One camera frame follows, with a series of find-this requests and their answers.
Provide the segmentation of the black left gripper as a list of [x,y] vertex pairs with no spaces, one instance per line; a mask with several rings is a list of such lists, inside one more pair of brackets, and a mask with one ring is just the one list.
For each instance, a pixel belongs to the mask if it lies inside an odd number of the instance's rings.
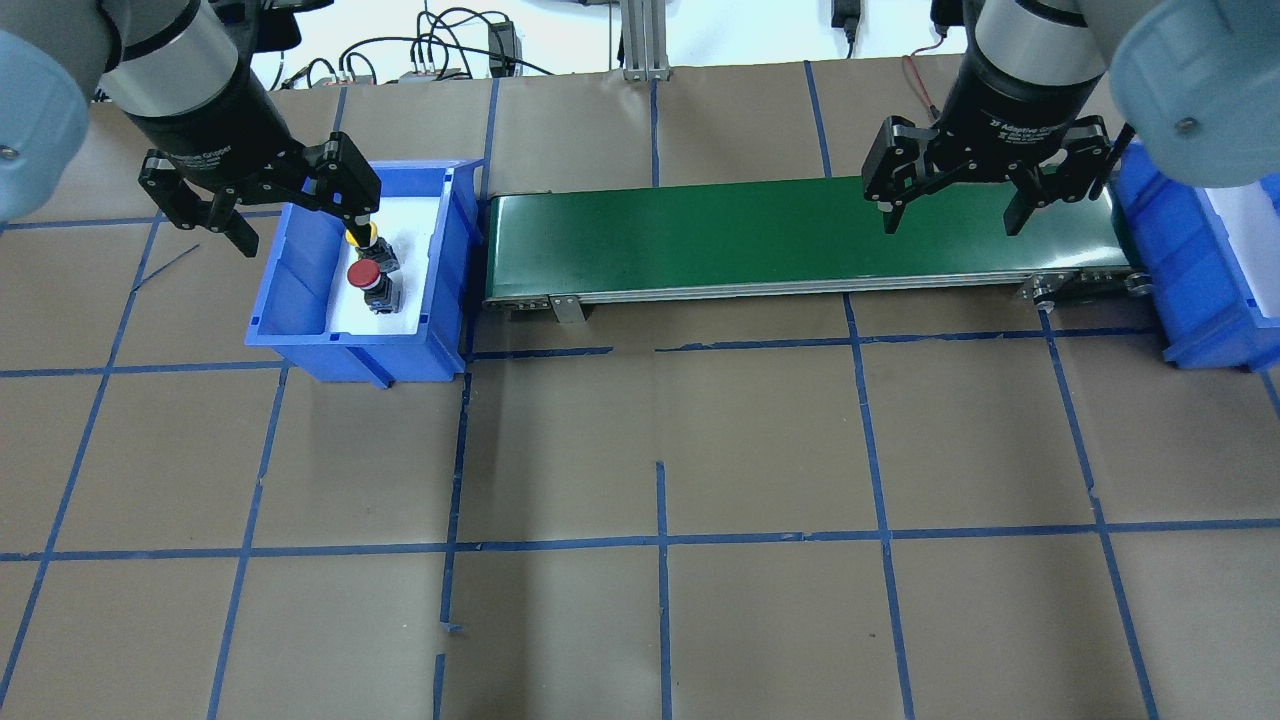
[[[138,183],[174,227],[221,234],[244,258],[256,258],[259,233],[237,210],[237,187],[250,184],[255,199],[261,183],[269,183],[296,191],[294,205],[342,220],[357,246],[375,245],[381,181],[369,160],[342,131],[302,145],[250,68],[234,69],[228,85],[196,109],[128,118],[152,143]],[[211,197],[191,184],[210,190]]]

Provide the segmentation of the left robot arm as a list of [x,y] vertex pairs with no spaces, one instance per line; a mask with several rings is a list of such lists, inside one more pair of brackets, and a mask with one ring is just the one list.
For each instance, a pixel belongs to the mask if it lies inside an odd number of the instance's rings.
[[141,188],[182,229],[259,234],[241,206],[325,213],[361,258],[385,259],[381,182],[348,135],[301,143],[207,1],[5,1],[1,215],[40,210],[81,150],[97,91],[151,142]]

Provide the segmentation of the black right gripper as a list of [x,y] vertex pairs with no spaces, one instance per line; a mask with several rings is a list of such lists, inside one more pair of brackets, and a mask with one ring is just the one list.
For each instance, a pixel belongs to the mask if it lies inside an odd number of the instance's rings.
[[[1105,172],[1111,150],[1105,119],[1075,120],[1084,104],[1084,82],[1030,83],[1001,70],[982,51],[968,50],[934,127],[905,117],[881,123],[861,165],[863,196],[877,205],[884,232],[893,234],[906,206],[940,187],[938,170],[968,172],[975,163],[978,177],[1000,182],[1011,164],[1007,178],[1015,195],[1004,227],[1016,236],[1036,210],[1087,197]],[[1034,164],[1057,152],[1061,141],[1062,163],[1050,169]]]

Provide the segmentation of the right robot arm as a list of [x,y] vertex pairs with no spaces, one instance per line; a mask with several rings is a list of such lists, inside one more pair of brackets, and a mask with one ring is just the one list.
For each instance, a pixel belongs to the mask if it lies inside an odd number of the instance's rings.
[[1133,140],[1183,184],[1277,172],[1275,1],[934,1],[931,19],[966,51],[929,126],[888,117],[870,146],[863,193],[888,233],[922,196],[1009,182],[1018,234],[1096,199]]

